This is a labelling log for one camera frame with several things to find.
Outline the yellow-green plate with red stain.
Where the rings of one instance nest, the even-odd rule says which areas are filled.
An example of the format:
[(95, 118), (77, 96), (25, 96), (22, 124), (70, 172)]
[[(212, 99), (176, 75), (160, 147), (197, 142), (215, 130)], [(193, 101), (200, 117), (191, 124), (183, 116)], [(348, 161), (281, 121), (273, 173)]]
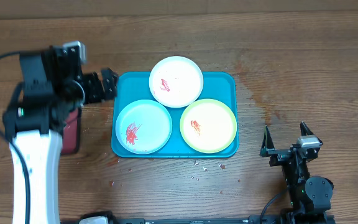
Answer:
[(214, 154), (223, 151), (237, 134), (237, 119), (223, 102), (197, 100), (186, 107), (180, 118), (180, 133), (192, 149)]

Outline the teal plastic serving tray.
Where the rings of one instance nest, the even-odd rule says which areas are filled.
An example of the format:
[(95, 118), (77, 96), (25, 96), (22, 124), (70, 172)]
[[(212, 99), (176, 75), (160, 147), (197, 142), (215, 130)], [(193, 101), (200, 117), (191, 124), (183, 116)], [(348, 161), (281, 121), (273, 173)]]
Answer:
[[(233, 142), (224, 150), (205, 154), (192, 149), (180, 134), (180, 118), (184, 108), (168, 108), (172, 117), (173, 128), (170, 139), (163, 148), (146, 155), (134, 154), (125, 149), (116, 136), (116, 121), (119, 113), (128, 104), (137, 100), (153, 100), (149, 88), (150, 72), (127, 72), (119, 77), (117, 83), (117, 97), (114, 100), (112, 119), (111, 149), (119, 157), (131, 158), (191, 158), (217, 159), (233, 156), (239, 147), (239, 135), (235, 135)], [(201, 99), (215, 99), (228, 106), (234, 116), (237, 116), (236, 83), (230, 74), (225, 72), (203, 72), (204, 86), (200, 94)]]

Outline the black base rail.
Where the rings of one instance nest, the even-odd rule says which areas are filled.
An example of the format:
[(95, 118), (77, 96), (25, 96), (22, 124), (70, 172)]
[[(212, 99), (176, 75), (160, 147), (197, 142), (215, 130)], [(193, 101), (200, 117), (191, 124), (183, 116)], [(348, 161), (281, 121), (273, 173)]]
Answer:
[(116, 218), (111, 212), (96, 212), (82, 216), (79, 220), (63, 220), (61, 224), (80, 224), (85, 218), (102, 218), (108, 224), (259, 224), (260, 216), (251, 215), (248, 218), (212, 218), (212, 219), (166, 219), (145, 220), (144, 218)]

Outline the light blue plate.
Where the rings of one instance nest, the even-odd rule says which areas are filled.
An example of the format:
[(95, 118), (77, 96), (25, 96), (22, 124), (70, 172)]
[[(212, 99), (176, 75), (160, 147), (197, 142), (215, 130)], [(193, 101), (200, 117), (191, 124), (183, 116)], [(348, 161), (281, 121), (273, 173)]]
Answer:
[(158, 151), (172, 133), (172, 118), (163, 105), (154, 100), (137, 100), (119, 113), (116, 137), (128, 152), (146, 155)]

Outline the black tray with red liquid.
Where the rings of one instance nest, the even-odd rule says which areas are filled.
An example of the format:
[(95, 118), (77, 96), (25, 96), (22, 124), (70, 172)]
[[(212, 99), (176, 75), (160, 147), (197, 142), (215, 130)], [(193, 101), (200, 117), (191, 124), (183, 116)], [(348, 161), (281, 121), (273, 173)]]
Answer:
[(72, 111), (65, 120), (61, 155), (76, 154), (80, 147), (81, 109)]

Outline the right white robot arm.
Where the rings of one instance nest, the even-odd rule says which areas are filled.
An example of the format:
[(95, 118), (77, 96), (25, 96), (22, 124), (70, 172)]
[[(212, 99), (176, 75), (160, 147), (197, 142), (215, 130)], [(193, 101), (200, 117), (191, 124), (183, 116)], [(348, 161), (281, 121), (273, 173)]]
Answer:
[[(326, 212), (331, 209), (334, 184), (327, 178), (312, 176), (308, 163), (318, 157), (323, 145), (304, 122), (300, 123), (301, 136), (288, 149), (276, 149), (268, 127), (264, 130), (260, 156), (270, 159), (271, 167), (280, 166), (286, 189), (274, 196), (263, 208), (260, 223), (334, 223)], [(279, 215), (265, 217), (268, 207), (284, 194), (289, 194), (291, 208), (284, 208)]]

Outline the white plate with red stain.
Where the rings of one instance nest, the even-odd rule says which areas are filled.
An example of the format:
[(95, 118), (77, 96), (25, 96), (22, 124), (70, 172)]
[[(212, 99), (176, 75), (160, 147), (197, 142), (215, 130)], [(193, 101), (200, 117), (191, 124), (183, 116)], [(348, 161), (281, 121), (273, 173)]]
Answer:
[(182, 108), (196, 101), (204, 84), (203, 73), (194, 61), (171, 56), (159, 61), (150, 72), (152, 96), (169, 108)]

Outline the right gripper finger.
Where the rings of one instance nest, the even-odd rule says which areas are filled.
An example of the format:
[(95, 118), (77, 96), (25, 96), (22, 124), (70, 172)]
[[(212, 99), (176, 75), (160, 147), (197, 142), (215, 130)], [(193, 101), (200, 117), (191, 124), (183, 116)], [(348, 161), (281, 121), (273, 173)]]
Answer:
[(314, 134), (304, 121), (300, 123), (300, 131), (302, 136), (309, 136)]
[(272, 137), (270, 135), (270, 131), (267, 125), (265, 125), (264, 128), (264, 139), (262, 141), (262, 145), (261, 145), (261, 151), (269, 151), (269, 150), (274, 150), (275, 146), (273, 144), (273, 140)]

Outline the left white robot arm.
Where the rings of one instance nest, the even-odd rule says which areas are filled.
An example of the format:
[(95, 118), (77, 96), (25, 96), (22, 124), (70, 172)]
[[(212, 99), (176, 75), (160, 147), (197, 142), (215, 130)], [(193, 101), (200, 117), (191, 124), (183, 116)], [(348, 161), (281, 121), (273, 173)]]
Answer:
[(21, 52), (23, 81), (3, 114), (14, 165), (13, 223), (60, 223), (58, 164), (70, 113), (112, 100), (118, 75), (82, 72), (86, 48), (79, 41)]

